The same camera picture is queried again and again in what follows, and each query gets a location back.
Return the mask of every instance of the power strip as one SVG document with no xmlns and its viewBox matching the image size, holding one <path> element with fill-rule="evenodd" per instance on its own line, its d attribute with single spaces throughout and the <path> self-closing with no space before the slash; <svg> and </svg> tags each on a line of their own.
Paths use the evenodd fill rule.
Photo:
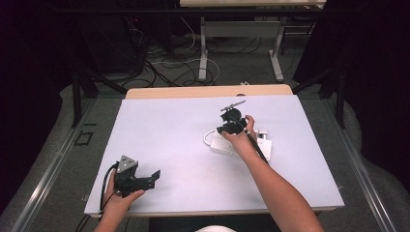
<svg viewBox="0 0 410 232">
<path fill-rule="evenodd" d="M 272 152 L 272 141 L 258 137 L 257 145 L 259 146 L 266 160 L 270 160 Z M 210 147 L 211 151 L 215 153 L 239 158 L 239 155 L 233 149 L 232 144 L 217 131 L 214 132 L 214 138 L 212 139 Z"/>
</svg>

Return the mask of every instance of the desk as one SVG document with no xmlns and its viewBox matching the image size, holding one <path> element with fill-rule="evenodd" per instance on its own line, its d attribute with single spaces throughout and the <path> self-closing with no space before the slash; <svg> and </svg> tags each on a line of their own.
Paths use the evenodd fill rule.
<svg viewBox="0 0 410 232">
<path fill-rule="evenodd" d="M 211 152 L 202 141 L 222 124 L 220 109 L 242 100 L 237 108 L 255 118 L 256 129 L 268 129 L 274 141 L 270 165 L 312 209 L 344 206 L 299 99 L 291 93 L 286 85 L 130 90 L 84 213 L 98 214 L 103 176 L 122 155 L 139 161 L 137 176 L 161 170 L 156 187 L 130 207 L 130 217 L 267 213 L 245 164 Z"/>
<path fill-rule="evenodd" d="M 324 5 L 326 0 L 181 0 L 182 7 L 286 7 Z M 275 79 L 283 82 L 283 74 L 278 61 L 278 52 L 283 37 L 286 17 L 279 21 L 206 21 L 201 17 L 201 61 L 198 79 L 206 79 L 208 50 L 206 37 L 275 37 L 274 49 L 269 50 Z"/>
</svg>

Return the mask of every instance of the person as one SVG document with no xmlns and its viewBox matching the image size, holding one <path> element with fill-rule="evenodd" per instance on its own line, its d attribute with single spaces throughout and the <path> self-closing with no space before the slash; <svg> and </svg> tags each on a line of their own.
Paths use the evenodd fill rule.
<svg viewBox="0 0 410 232">
<path fill-rule="evenodd" d="M 253 130 L 254 119 L 250 115 L 246 115 L 246 119 L 248 120 L 247 129 L 256 139 L 256 133 Z M 272 218 L 281 231 L 324 231 L 304 197 L 257 155 L 244 131 L 238 134 L 223 131 L 222 136 L 232 143 L 235 151 L 245 162 Z M 104 201 L 113 193 L 114 175 L 113 171 Z M 143 190 L 136 191 L 125 198 L 113 194 L 106 202 L 102 220 L 95 231 L 115 231 L 131 203 L 142 194 L 144 194 Z"/>
</svg>

